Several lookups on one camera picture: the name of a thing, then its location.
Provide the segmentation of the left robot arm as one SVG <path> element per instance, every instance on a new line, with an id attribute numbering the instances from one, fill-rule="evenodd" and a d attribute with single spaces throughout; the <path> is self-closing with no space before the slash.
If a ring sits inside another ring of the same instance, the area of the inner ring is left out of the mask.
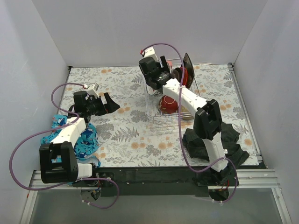
<path id="1" fill-rule="evenodd" d="M 90 163 L 77 163 L 74 147 L 79 137 L 89 134 L 87 125 L 91 116 L 102 116 L 117 111 L 120 106 L 104 93 L 101 97 L 78 91 L 73 94 L 74 105 L 68 111 L 67 127 L 61 129 L 50 143 L 40 146 L 40 169 L 43 183 L 75 182 L 83 179 L 90 187 L 99 183 L 99 174 Z"/>

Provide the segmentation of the red floral bowl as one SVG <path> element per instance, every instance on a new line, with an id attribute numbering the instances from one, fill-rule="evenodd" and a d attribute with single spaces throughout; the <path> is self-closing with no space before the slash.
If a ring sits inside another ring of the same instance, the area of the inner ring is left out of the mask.
<path id="1" fill-rule="evenodd" d="M 178 103 L 168 96 L 163 96 L 158 103 L 158 108 L 162 114 L 173 114 L 177 112 Z"/>

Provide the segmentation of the black floral square plate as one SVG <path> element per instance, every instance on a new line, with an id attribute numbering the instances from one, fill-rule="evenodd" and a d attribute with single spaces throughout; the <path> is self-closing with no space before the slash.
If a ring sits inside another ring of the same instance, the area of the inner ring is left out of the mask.
<path id="1" fill-rule="evenodd" d="M 195 74 L 194 74 L 193 64 L 191 62 L 191 59 L 190 59 L 188 53 L 185 53 L 184 58 L 183 58 L 183 63 L 184 63 L 184 68 L 186 68 L 187 72 L 188 72 L 188 84 L 187 84 L 186 88 L 189 89 L 194 81 Z"/>

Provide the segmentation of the beige bowl black inside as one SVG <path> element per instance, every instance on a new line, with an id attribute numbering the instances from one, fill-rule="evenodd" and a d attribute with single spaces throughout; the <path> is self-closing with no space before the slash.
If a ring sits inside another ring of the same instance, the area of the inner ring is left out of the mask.
<path id="1" fill-rule="evenodd" d="M 181 119 L 182 120 L 192 120 L 194 119 L 194 117 L 192 116 L 192 114 L 183 106 L 181 106 Z"/>

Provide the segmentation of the orange round plate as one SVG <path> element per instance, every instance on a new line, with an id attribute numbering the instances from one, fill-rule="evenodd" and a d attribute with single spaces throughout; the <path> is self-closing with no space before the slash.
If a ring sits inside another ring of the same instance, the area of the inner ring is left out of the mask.
<path id="1" fill-rule="evenodd" d="M 187 72 L 187 69 L 186 68 L 183 69 L 181 67 L 181 71 L 182 71 L 182 78 L 181 78 L 181 80 L 183 81 L 183 85 L 187 86 L 187 84 L 188 84 L 188 72 Z"/>

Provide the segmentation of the black round plate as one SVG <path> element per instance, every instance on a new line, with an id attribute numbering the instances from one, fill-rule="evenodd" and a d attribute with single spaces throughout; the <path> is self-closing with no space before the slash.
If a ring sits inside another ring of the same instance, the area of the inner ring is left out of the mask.
<path id="1" fill-rule="evenodd" d="M 173 73 L 174 73 L 174 77 L 180 82 L 181 78 L 182 78 L 182 75 L 183 75 L 182 69 L 181 68 L 175 68 L 173 70 Z"/>

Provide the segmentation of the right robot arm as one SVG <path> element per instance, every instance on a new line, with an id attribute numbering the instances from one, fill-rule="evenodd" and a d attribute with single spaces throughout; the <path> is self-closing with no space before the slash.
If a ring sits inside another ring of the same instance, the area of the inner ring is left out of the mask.
<path id="1" fill-rule="evenodd" d="M 228 164 L 221 142 L 222 118 L 219 104 L 214 99 L 208 101 L 201 98 L 181 85 L 169 70 L 165 57 L 160 58 L 161 62 L 151 56 L 139 61 L 146 84 L 180 103 L 194 117 L 193 130 L 206 147 L 212 182 L 220 186 L 227 182 L 232 166 Z"/>

